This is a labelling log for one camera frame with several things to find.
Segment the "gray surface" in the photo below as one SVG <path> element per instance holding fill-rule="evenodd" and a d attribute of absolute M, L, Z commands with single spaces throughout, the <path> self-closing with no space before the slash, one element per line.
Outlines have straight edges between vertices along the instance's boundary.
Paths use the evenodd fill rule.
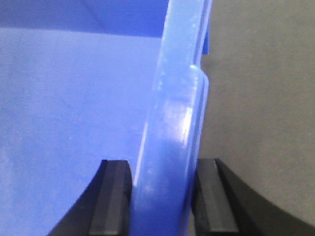
<path fill-rule="evenodd" d="M 200 157 L 315 225 L 315 1 L 214 0 L 211 34 Z"/>

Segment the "blue surface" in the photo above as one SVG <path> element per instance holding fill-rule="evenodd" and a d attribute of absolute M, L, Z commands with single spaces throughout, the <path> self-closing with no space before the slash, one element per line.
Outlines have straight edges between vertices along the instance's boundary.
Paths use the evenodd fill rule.
<path fill-rule="evenodd" d="M 0 2 L 1 236 L 47 234 L 101 159 L 130 162 L 131 236 L 185 234 L 210 1 L 171 0 L 162 38 L 167 2 L 132 2 Z"/>

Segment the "black clamp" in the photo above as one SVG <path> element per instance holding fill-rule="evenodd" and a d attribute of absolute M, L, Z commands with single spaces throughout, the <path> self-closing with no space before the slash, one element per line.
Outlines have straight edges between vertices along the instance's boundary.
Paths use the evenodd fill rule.
<path fill-rule="evenodd" d="M 315 236 L 218 159 L 199 159 L 192 208 L 197 236 Z"/>
<path fill-rule="evenodd" d="M 131 189 L 128 162 L 103 160 L 89 186 L 48 236 L 127 236 Z"/>

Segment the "gray background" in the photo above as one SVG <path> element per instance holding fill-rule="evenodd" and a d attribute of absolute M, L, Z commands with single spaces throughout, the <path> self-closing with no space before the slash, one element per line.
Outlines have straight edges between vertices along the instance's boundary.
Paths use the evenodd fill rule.
<path fill-rule="evenodd" d="M 200 158 L 315 225 L 315 1 L 214 0 L 202 67 Z"/>

